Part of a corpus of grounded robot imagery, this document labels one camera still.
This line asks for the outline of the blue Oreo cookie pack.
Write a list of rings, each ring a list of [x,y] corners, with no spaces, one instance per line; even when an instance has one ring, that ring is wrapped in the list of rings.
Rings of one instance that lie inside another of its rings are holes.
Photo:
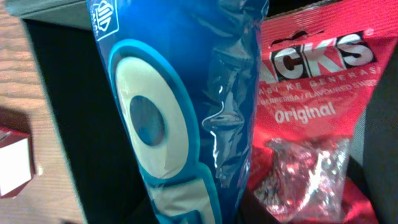
[[[234,223],[251,165],[268,1],[88,0],[110,89],[161,223]]]

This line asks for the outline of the red Hacks candy bag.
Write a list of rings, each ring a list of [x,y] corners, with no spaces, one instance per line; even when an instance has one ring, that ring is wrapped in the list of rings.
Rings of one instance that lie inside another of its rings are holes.
[[[347,178],[354,127],[397,43],[396,1],[322,1],[260,24],[246,223],[376,223]]]

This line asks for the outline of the red cookie carton box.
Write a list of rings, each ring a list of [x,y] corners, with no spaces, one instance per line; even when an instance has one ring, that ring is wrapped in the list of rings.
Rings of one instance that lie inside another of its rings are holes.
[[[34,175],[30,134],[1,127],[1,199],[16,197]]]

